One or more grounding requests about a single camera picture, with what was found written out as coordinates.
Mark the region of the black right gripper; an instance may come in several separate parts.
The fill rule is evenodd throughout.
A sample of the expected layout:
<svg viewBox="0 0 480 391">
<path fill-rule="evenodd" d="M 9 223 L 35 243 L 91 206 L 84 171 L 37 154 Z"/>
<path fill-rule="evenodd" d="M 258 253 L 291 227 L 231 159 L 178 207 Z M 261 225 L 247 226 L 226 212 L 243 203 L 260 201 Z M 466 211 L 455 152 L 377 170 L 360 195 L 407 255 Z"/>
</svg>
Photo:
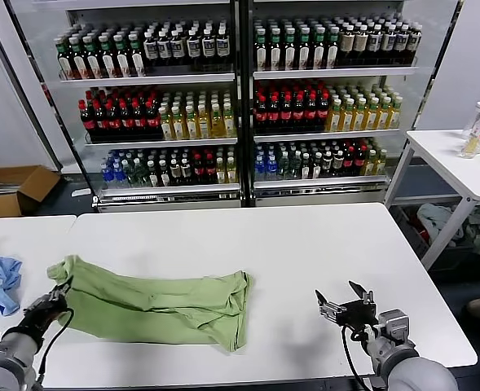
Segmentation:
<svg viewBox="0 0 480 391">
<path fill-rule="evenodd" d="M 377 306 L 373 291 L 367 291 L 362 285 L 351 280 L 349 285 L 358 299 L 342 305 L 328 301 L 319 290 L 315 290 L 320 315 L 328 321 L 335 321 L 340 327 L 347 326 L 351 329 L 364 329 L 366 325 L 376 325 Z"/>
</svg>

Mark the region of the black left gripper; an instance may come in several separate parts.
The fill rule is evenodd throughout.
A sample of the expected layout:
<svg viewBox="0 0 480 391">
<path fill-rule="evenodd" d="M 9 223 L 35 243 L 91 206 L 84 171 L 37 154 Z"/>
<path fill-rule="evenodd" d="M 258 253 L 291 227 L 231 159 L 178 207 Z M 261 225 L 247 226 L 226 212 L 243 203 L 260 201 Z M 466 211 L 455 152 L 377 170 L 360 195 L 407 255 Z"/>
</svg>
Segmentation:
<svg viewBox="0 0 480 391">
<path fill-rule="evenodd" d="M 66 296 L 71 289 L 66 283 L 56 285 L 47 294 L 39 297 L 24 309 L 22 327 L 37 332 L 45 332 L 67 309 Z"/>
</svg>

